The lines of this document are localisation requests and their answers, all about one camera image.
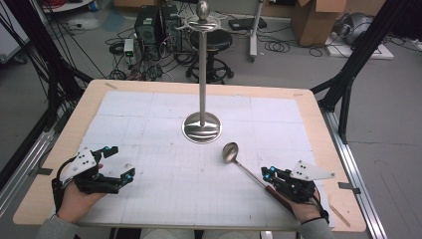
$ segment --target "electronic device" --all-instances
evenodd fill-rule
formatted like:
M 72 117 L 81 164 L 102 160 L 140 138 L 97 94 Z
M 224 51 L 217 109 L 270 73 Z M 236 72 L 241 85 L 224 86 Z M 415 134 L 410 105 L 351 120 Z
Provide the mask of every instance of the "electronic device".
M 124 58 L 126 63 L 131 67 L 136 64 L 136 52 L 134 51 L 134 40 L 129 38 L 124 40 Z
M 163 41 L 158 6 L 141 6 L 134 23 L 142 60 L 158 60 L 159 47 Z
M 251 30 L 254 28 L 254 21 L 255 18 L 245 18 L 245 19 L 236 19 L 236 20 L 229 20 L 229 26 L 233 31 L 240 31 L 240 30 Z M 258 22 L 258 28 L 266 28 L 267 23 L 264 19 L 260 18 Z
M 112 193 L 118 191 L 133 182 L 135 175 L 134 168 L 123 173 L 120 178 L 104 177 L 99 173 L 99 162 L 102 157 L 110 157 L 118 153 L 118 147 L 104 147 L 97 151 L 85 149 L 67 160 L 60 166 L 56 178 L 52 180 L 53 196 L 56 205 L 56 212 L 62 206 L 66 186 L 73 180 L 79 191 L 84 193 Z M 63 175 L 62 170 L 69 165 Z
M 335 21 L 331 31 L 353 47 L 363 37 L 372 20 L 372 17 L 368 17 L 363 13 L 345 13 Z
M 261 172 L 263 179 L 266 182 L 273 184 L 276 191 L 289 198 L 291 201 L 296 203 L 310 203 L 312 202 L 319 211 L 319 214 L 322 218 L 329 223 L 329 215 L 326 212 L 320 200 L 315 196 L 317 190 L 316 184 L 313 180 L 308 180 L 312 178 L 318 178 L 318 175 L 322 175 L 323 178 L 332 177 L 333 174 L 326 175 L 326 171 L 319 171 L 317 167 L 313 167 L 310 171 L 307 171 L 307 167 L 313 167 L 308 163 L 299 162 L 299 167 L 297 165 L 294 171 L 291 170 L 280 170 L 271 166 L 270 168 L 261 167 Z
M 182 32 L 176 28 L 181 26 L 176 5 L 164 5 L 161 7 L 164 39 L 169 52 L 181 52 Z

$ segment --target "black stand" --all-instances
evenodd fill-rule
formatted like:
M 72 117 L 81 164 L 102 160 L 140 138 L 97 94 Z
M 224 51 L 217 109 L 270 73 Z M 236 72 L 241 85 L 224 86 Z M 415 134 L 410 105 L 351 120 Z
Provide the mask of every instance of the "black stand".
M 40 61 L 34 61 L 29 54 L 28 46 L 21 46 L 31 58 L 32 63 L 34 65 L 38 63 L 38 66 L 35 66 L 38 74 L 44 76 L 47 74 L 45 77 L 48 77 L 49 119 L 46 125 L 48 130 L 57 121 L 57 109 L 60 104 L 63 101 L 77 101 L 84 93 L 75 77 L 86 83 L 89 83 L 93 78 L 79 71 L 63 59 L 31 1 L 5 0 L 4 2 L 45 62 L 45 65 L 43 65 Z M 11 35 L 18 43 L 21 42 L 19 36 L 14 36 L 12 33 Z M 40 72 L 40 69 L 44 69 L 46 73 Z
M 38 12 L 35 10 L 35 6 L 32 5 L 32 1 L 4 0 L 4 2 L 25 31 L 32 45 L 34 45 L 39 56 L 42 58 L 42 61 L 38 57 L 34 57 L 28 44 L 25 44 L 19 35 L 15 33 L 13 26 L 10 26 L 7 21 L 1 18 L 0 24 L 28 55 L 40 78 L 48 82 L 47 97 L 49 102 L 46 112 L 41 116 L 18 150 L 16 150 L 1 170 L 0 190 L 3 189 L 27 152 L 31 149 L 34 140 L 43 130 L 48 131 L 57 121 L 57 110 L 61 103 L 63 101 L 77 101 L 84 93 L 84 90 L 78 85 L 75 77 L 86 83 L 89 83 L 93 79 L 63 59 L 55 42 L 42 23 Z
M 343 143 L 347 143 L 346 127 L 353 81 L 408 3 L 403 0 L 386 0 L 341 71 L 334 78 L 311 89 L 314 94 L 329 89 L 323 99 L 318 101 L 319 106 L 328 112 L 334 112 L 335 105 L 342 99 L 338 134 Z

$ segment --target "spoon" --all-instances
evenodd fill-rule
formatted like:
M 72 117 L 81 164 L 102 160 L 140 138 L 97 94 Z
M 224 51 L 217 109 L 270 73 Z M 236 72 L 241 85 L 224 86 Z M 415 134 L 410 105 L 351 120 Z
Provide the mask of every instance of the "spoon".
M 269 192 L 274 198 L 276 198 L 280 203 L 283 204 L 290 212 L 293 213 L 292 206 L 290 203 L 281 197 L 281 195 L 270 185 L 265 185 L 257 176 L 255 176 L 248 168 L 244 167 L 242 163 L 240 163 L 236 157 L 239 152 L 239 146 L 236 142 L 229 142 L 223 147 L 223 160 L 225 163 L 234 162 L 238 166 L 242 167 L 246 172 L 248 172 L 252 177 L 255 178 L 264 188 L 267 192 Z

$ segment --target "round metal base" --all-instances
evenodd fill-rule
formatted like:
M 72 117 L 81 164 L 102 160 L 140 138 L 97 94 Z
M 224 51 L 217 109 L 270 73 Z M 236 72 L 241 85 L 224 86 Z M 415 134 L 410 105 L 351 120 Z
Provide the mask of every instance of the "round metal base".
M 203 126 L 201 126 L 200 113 L 190 115 L 182 124 L 183 134 L 196 143 L 212 142 L 220 136 L 222 130 L 220 120 L 210 113 L 205 113 Z

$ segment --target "cardboard box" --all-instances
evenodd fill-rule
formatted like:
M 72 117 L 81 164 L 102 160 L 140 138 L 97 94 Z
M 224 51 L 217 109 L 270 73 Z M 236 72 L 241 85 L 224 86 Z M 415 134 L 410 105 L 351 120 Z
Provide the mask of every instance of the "cardboard box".
M 295 7 L 293 6 L 274 5 L 270 4 L 269 1 L 265 1 L 261 15 L 267 17 L 291 18 L 293 16 L 294 8 Z
M 291 26 L 302 46 L 324 46 L 335 19 L 344 12 L 346 0 L 298 0 Z

